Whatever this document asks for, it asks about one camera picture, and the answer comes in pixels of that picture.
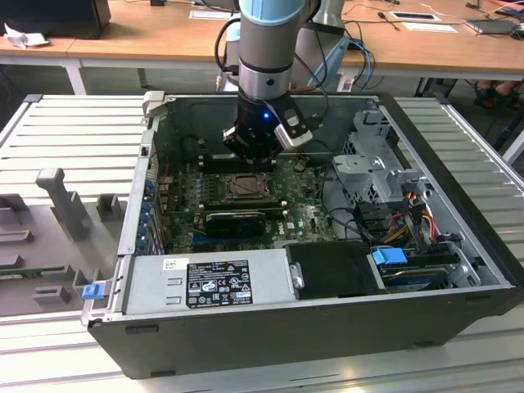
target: motherboard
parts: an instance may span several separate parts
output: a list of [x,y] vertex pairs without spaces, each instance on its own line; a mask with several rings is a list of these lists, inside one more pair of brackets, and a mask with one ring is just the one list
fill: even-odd
[[277,158],[270,171],[213,173],[182,165],[160,179],[170,253],[282,248],[336,240],[319,199],[320,167]]

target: person's feet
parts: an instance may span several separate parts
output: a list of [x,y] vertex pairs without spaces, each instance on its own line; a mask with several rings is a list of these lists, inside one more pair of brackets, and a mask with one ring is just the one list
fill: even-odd
[[519,82],[509,80],[495,87],[494,80],[479,80],[474,85],[477,97],[473,103],[485,109],[507,106],[518,110],[521,108],[521,103],[516,99],[516,95],[514,94],[514,90],[518,85]]
[[481,106],[484,109],[493,109],[495,106],[495,90],[493,89],[493,80],[479,80],[473,85],[475,88],[475,105]]

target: power supply label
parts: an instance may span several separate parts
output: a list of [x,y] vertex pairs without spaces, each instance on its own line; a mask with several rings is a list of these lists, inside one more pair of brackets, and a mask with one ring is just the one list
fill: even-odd
[[190,309],[253,304],[247,260],[187,265],[186,306]]

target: blue drive latch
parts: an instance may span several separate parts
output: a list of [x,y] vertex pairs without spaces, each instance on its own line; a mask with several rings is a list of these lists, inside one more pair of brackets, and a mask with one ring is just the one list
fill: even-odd
[[408,260],[401,248],[380,248],[372,253],[376,265],[407,264]]
[[82,291],[82,299],[101,300],[104,298],[104,289],[106,289],[106,284],[85,285],[84,290]]

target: lab floor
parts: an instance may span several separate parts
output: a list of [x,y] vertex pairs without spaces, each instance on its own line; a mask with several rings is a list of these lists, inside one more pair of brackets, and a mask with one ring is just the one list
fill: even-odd
[[[0,129],[9,120],[11,113],[20,105],[23,97],[29,93],[73,94],[66,71],[59,67],[33,67],[29,65],[2,66],[9,80],[0,73]],[[82,69],[82,76],[89,94],[143,94],[146,89],[140,87],[138,72],[133,69]],[[217,73],[201,70],[147,70],[150,89],[165,90],[171,93],[209,93],[215,90]],[[370,86],[380,80],[373,77]],[[418,79],[387,77],[370,91],[389,92],[396,97],[412,97]],[[450,102],[481,134],[493,120],[494,112],[473,105],[475,93],[463,80],[457,82],[449,96]],[[515,114],[512,110],[502,111],[492,128],[488,141],[493,142],[500,130],[509,123]],[[515,168],[524,172],[524,160],[518,160]]]

